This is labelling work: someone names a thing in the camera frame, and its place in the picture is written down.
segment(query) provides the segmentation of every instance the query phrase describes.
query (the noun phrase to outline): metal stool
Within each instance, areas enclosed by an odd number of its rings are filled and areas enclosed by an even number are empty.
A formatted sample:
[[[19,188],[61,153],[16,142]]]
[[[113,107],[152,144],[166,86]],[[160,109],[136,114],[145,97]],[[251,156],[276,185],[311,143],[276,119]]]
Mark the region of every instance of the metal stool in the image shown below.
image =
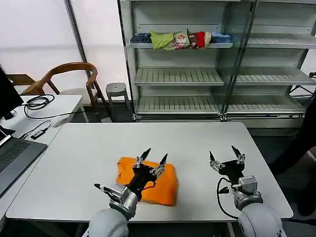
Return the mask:
[[[109,103],[111,108],[113,108],[112,104],[112,97],[117,97],[117,96],[124,96],[127,108],[129,111],[132,111],[130,108],[130,104],[128,101],[128,96],[127,96],[127,90],[126,90],[126,84],[123,82],[115,82],[115,83],[110,83],[107,84],[107,87],[105,88],[105,91],[107,93]]]

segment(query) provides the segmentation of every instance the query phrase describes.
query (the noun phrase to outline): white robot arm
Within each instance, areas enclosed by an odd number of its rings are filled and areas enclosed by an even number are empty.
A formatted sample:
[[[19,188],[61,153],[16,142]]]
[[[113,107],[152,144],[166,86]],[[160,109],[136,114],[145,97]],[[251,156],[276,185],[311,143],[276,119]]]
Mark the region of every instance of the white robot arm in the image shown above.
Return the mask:
[[[133,165],[134,177],[127,185],[115,183],[111,188],[94,184],[110,197],[110,208],[98,211],[90,220],[89,228],[82,237],[127,237],[128,221],[135,216],[136,204],[142,199],[142,191],[148,182],[156,185],[156,180],[165,170],[167,154],[160,164],[153,168],[143,164],[150,148]]]
[[[217,185],[217,200],[221,210],[228,216],[238,219],[240,228],[246,237],[285,237],[282,221],[274,210],[263,204],[257,181],[254,176],[243,176],[245,154],[232,146],[237,160],[220,163],[210,152],[210,166],[221,175],[228,176],[228,180],[221,178]],[[224,187],[219,190],[222,180],[231,183],[230,189]],[[228,214],[220,203],[220,194],[233,191],[235,207],[241,211],[238,217]]]

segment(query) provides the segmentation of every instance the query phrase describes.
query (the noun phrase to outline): orange cloth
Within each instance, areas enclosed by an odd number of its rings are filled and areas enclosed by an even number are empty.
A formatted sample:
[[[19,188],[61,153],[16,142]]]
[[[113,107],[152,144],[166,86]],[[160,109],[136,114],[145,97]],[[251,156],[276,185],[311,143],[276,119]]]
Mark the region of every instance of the orange cloth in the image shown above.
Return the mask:
[[[118,178],[117,182],[123,185],[129,184],[134,177],[133,164],[134,158],[121,157],[118,161]],[[144,161],[143,164],[156,167],[158,163]],[[152,182],[148,182],[146,187],[152,186]],[[143,202],[151,204],[161,204],[166,206],[175,206],[178,190],[178,180],[173,165],[166,164],[164,173],[156,180],[154,188],[142,191]]]

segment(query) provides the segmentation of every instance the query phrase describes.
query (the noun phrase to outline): wooden chair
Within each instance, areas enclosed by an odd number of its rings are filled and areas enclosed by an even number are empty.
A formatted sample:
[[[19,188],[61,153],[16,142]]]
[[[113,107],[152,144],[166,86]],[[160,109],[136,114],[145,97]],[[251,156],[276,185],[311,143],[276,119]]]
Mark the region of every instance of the wooden chair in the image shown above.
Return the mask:
[[[26,74],[8,74],[8,78],[12,81],[12,85],[20,95],[39,95],[36,88],[30,90],[30,86],[35,81]]]
[[[75,70],[85,70],[85,71],[92,72],[92,75],[88,78],[88,81],[86,83],[86,88],[73,88],[73,89],[59,91],[57,87],[53,84],[53,82],[51,81],[52,77],[56,74],[65,73],[69,71],[75,71]],[[53,68],[52,70],[50,70],[48,73],[46,73],[46,75],[41,80],[36,81],[36,83],[34,83],[31,86],[30,90],[35,90],[40,95],[45,95],[43,86],[47,83],[57,95],[82,95],[81,106],[90,107],[96,113],[97,118],[98,118],[97,98],[99,96],[105,106],[106,111],[111,116],[111,111],[106,104],[102,91],[96,80],[97,75],[98,75],[97,69],[95,68],[95,66],[93,66],[90,63],[83,63],[83,62],[66,63],[66,64],[59,65]]]

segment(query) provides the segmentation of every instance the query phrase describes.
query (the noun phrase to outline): white table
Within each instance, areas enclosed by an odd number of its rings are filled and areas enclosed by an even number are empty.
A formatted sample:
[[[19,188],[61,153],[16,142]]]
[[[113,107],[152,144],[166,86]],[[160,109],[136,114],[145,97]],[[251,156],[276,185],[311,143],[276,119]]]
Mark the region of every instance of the white table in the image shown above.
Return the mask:
[[[150,161],[167,162],[179,180],[177,205],[139,203],[134,222],[231,221],[216,200],[221,177],[209,167],[209,150],[219,161],[235,159],[231,145],[246,154],[244,175],[255,175],[266,205],[281,218],[293,216],[280,187],[242,123],[68,123],[62,127],[18,193],[6,216],[14,219],[89,221],[108,208],[109,198],[93,184],[111,185],[121,156],[152,148]],[[238,215],[232,195],[221,196]]]
[[[24,102],[27,100],[35,97],[35,96],[21,96]],[[38,111],[28,111],[28,114],[33,117],[45,117],[63,113],[71,113],[75,112],[79,108],[79,103],[82,100],[81,95],[59,95],[55,97],[55,100],[51,102],[45,108],[38,110]],[[14,129],[16,132],[13,134],[14,137],[20,137],[25,132],[32,130],[37,125],[45,121],[43,120],[35,120],[27,118],[24,114],[24,106],[18,107],[15,109],[17,114],[14,118],[10,120],[2,120],[1,125],[5,128]],[[49,123],[43,124],[43,128],[47,127]],[[60,127],[51,127],[47,132],[39,137],[36,142],[44,143],[49,145],[51,141],[54,139]],[[24,171],[24,173],[17,179],[14,184],[7,190],[4,195],[0,198],[0,219],[2,219],[5,215],[5,212],[9,208],[10,204],[12,203],[13,199],[21,189],[22,185],[36,166],[37,162],[40,158],[35,160],[32,165],[28,169]]]

